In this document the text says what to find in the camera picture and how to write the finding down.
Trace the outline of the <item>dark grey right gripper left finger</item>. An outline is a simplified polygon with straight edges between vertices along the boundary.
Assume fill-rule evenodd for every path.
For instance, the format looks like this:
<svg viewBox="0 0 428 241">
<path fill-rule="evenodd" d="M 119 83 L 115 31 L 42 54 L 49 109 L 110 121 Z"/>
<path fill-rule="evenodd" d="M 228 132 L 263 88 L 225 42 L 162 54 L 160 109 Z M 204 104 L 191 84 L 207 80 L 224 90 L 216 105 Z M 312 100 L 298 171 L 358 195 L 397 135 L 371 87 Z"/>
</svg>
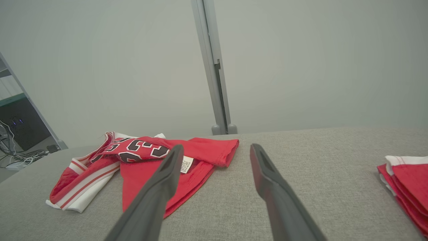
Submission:
<svg viewBox="0 0 428 241">
<path fill-rule="evenodd" d="M 176 145 L 111 229 L 106 241 L 157 241 L 167 202 L 176 194 L 184 147 Z"/>
</svg>

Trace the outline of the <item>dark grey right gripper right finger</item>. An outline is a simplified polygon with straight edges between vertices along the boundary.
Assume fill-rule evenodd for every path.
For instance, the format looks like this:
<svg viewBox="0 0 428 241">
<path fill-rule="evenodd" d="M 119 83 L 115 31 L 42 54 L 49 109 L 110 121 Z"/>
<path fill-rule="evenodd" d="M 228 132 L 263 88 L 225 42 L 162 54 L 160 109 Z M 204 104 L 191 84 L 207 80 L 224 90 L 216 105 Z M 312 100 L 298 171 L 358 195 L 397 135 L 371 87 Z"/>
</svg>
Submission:
<svg viewBox="0 0 428 241">
<path fill-rule="evenodd" d="M 291 186 L 259 144 L 250 147 L 255 188 L 265 201 L 274 241 L 325 241 Z"/>
</svg>

